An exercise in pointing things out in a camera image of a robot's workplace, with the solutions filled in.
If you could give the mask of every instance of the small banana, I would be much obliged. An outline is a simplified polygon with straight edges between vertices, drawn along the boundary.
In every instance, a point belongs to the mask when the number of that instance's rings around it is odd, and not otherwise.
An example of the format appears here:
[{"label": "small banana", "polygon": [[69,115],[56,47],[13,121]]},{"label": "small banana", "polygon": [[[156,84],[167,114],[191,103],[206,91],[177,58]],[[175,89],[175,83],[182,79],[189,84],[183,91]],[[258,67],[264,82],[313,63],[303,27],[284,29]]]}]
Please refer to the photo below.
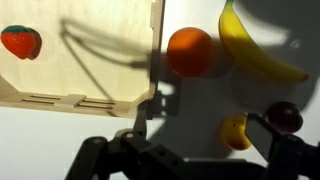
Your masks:
[{"label": "small banana", "polygon": [[305,71],[271,57],[253,41],[235,13],[233,1],[226,1],[219,19],[219,34],[235,62],[275,82],[288,84],[307,80],[309,75]]}]

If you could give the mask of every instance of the yellow fruit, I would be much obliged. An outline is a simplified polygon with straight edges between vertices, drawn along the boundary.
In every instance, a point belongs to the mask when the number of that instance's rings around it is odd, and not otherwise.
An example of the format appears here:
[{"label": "yellow fruit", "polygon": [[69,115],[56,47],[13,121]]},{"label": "yellow fruit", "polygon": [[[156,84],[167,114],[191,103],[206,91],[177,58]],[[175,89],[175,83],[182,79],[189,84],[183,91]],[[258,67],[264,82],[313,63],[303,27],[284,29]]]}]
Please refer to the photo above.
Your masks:
[{"label": "yellow fruit", "polygon": [[271,57],[250,37],[227,0],[219,19],[222,44],[240,66],[278,83],[298,83],[308,79],[308,74],[282,60]]},{"label": "yellow fruit", "polygon": [[245,150],[251,146],[251,142],[245,136],[247,115],[234,114],[227,117],[220,127],[220,138],[232,149]]}]

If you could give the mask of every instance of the strawberry picture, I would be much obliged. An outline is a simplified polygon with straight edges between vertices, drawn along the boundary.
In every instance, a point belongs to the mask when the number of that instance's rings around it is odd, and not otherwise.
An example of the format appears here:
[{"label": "strawberry picture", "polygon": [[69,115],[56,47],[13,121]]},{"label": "strawberry picture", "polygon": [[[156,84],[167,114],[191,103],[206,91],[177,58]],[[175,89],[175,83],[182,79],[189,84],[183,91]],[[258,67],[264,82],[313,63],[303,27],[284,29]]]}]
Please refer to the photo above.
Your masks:
[{"label": "strawberry picture", "polygon": [[26,59],[36,49],[37,41],[30,28],[14,25],[1,32],[2,44],[20,59]]}]

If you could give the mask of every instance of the wooden slat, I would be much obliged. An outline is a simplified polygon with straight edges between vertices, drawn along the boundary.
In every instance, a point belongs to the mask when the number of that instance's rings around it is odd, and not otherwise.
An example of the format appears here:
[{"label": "wooden slat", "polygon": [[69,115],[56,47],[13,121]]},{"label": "wooden slat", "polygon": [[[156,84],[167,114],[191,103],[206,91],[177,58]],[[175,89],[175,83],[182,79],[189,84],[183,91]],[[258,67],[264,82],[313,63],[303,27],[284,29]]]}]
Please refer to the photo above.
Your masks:
[{"label": "wooden slat", "polygon": [[69,94],[54,103],[56,107],[74,108],[86,98],[85,95]]}]

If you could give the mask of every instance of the dark red fruit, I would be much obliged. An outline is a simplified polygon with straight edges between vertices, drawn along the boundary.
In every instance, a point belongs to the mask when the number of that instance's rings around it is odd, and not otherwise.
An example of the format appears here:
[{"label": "dark red fruit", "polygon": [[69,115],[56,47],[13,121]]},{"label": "dark red fruit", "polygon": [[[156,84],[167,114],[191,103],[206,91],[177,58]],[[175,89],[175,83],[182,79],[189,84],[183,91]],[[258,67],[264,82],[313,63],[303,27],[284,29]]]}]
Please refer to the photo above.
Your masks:
[{"label": "dark red fruit", "polygon": [[294,133],[303,124],[299,108],[290,102],[278,102],[269,107],[265,114],[266,120],[277,130]]}]

